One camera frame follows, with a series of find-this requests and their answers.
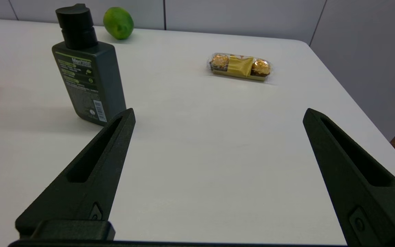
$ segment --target chocolate package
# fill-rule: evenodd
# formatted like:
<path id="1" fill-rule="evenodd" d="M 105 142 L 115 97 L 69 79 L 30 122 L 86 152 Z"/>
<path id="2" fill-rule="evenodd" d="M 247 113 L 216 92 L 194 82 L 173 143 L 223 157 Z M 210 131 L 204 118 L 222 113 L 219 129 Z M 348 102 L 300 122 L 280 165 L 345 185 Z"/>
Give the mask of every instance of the chocolate package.
<path id="1" fill-rule="evenodd" d="M 214 53 L 208 63 L 217 75 L 264 81 L 272 73 L 272 64 L 261 58 Z"/>

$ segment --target screw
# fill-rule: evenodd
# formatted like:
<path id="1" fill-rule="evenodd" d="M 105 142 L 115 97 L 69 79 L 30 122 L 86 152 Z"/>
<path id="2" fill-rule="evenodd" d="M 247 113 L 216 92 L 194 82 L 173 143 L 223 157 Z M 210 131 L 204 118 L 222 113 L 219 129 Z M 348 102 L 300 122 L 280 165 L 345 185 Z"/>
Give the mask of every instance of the screw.
<path id="1" fill-rule="evenodd" d="M 358 229 L 360 232 L 365 230 L 365 225 L 361 218 L 356 218 L 355 225 L 356 225 L 356 229 Z"/>

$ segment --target white table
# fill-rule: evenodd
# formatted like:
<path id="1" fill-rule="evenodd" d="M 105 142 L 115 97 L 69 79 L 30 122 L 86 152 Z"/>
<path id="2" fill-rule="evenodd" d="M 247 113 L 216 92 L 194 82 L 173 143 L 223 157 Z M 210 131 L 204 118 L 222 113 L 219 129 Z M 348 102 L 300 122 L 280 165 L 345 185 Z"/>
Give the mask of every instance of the white table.
<path id="1" fill-rule="evenodd" d="M 395 150 L 312 50 L 287 39 L 134 30 L 115 41 L 136 126 L 109 220 L 116 239 L 345 244 L 302 124 L 328 115 L 395 175 Z M 100 131 L 74 113 L 57 24 L 0 20 L 0 246 Z M 268 59 L 271 84 L 211 75 L 213 52 Z"/>

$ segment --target barcode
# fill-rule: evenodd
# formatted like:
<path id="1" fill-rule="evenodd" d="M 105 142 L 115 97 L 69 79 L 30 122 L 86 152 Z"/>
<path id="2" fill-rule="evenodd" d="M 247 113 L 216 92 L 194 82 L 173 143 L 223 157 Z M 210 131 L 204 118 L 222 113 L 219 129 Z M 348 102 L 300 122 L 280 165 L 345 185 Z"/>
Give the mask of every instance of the barcode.
<path id="1" fill-rule="evenodd" d="M 106 120 L 105 112 L 103 111 L 103 105 L 101 104 L 101 101 L 94 100 L 94 105 L 95 105 L 95 110 L 97 111 L 98 119 L 102 122 L 108 122 Z"/>

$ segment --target bottle label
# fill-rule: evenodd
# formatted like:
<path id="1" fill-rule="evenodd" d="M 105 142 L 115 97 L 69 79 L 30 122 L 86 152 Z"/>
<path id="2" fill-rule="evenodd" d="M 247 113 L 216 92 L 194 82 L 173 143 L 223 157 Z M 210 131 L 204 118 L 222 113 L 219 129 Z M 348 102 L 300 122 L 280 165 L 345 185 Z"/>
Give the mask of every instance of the bottle label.
<path id="1" fill-rule="evenodd" d="M 55 58 L 76 111 L 87 117 L 107 122 L 96 85 L 94 61 L 58 51 L 55 52 Z"/>

